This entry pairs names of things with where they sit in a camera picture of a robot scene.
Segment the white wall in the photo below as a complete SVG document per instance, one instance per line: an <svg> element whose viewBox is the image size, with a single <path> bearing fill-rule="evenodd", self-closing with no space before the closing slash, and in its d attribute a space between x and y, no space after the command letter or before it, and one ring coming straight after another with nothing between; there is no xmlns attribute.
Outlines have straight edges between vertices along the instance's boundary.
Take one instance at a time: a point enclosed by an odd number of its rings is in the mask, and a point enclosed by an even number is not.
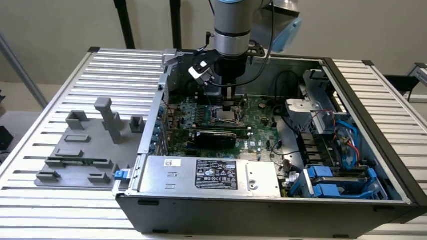
<svg viewBox="0 0 427 240"><path fill-rule="evenodd" d="M136 47L172 47L168 0L127 0ZM207 0L181 0L183 48L213 30ZM427 62L425 0L300 0L288 54L372 60L387 74ZM0 0L0 31L37 83L61 84L90 46L124 48L113 0ZM0 82L18 82L0 56Z"/></svg>

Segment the circuit board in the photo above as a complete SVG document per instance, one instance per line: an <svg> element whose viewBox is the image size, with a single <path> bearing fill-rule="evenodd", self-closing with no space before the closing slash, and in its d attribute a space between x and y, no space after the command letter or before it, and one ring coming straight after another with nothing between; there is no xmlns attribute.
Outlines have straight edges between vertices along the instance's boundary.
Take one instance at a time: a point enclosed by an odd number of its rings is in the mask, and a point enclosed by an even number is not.
<svg viewBox="0 0 427 240"><path fill-rule="evenodd" d="M272 108L267 104L271 99L259 96L248 96L245 99L244 107L231 108L231 114L239 113L236 120L231 121L220 120L220 116L216 116L216 113L224 116L220 106L199 105L196 100L189 98L171 98L173 113L171 113L172 127L168 130L168 155L273 161L279 166L281 159L271 154L271 148L280 139L277 124L273 124ZM201 129L236 134L235 147L221 150L197 149L193 136Z"/></svg>

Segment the green circuit board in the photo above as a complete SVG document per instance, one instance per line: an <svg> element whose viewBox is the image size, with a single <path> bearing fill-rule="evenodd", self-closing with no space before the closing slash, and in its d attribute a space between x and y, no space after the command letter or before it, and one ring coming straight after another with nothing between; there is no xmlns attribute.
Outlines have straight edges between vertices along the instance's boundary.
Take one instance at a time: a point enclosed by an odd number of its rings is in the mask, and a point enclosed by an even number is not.
<svg viewBox="0 0 427 240"><path fill-rule="evenodd" d="M188 98L171 99L171 104L179 105L180 108L180 111L173 112L173 119L180 121L180 127L171 128L168 131L169 156L239 159L240 154L253 154L252 157L259 158L260 161L271 161L271 150L267 148L267 142L269 141L272 147L280 138L277 128L272 127L273 113L272 108L267 106L268 100L264 97L249 96L244 107L239 109L233 107L232 109L232 111L240 113L241 119L229 122L213 118L213 112L221 108L220 106L197 105L196 101ZM204 127L204 131L236 134L235 148L220 151L217 149L197 149L192 142L192 135L200 129L195 128L193 123L197 127Z"/></svg>

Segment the black pole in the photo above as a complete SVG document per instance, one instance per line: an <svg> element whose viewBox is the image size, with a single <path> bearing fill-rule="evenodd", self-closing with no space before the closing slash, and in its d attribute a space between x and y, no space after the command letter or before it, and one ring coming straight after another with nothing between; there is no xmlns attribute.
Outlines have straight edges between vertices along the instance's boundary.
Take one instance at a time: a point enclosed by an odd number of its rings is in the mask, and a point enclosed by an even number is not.
<svg viewBox="0 0 427 240"><path fill-rule="evenodd" d="M171 7L173 48L183 49L181 40L181 0L168 0Z"/></svg>
<svg viewBox="0 0 427 240"><path fill-rule="evenodd" d="M119 13L125 48L135 49L135 41L133 41L132 27L131 27L131 21L129 21L127 0L113 0L113 4Z"/></svg>

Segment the power supply label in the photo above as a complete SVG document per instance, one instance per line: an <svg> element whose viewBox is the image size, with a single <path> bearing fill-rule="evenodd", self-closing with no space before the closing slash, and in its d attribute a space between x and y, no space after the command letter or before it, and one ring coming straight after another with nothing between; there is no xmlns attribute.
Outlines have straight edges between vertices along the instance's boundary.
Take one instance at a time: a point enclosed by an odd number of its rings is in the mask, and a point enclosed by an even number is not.
<svg viewBox="0 0 427 240"><path fill-rule="evenodd" d="M195 186L197 189L237 190L236 162L197 160Z"/></svg>

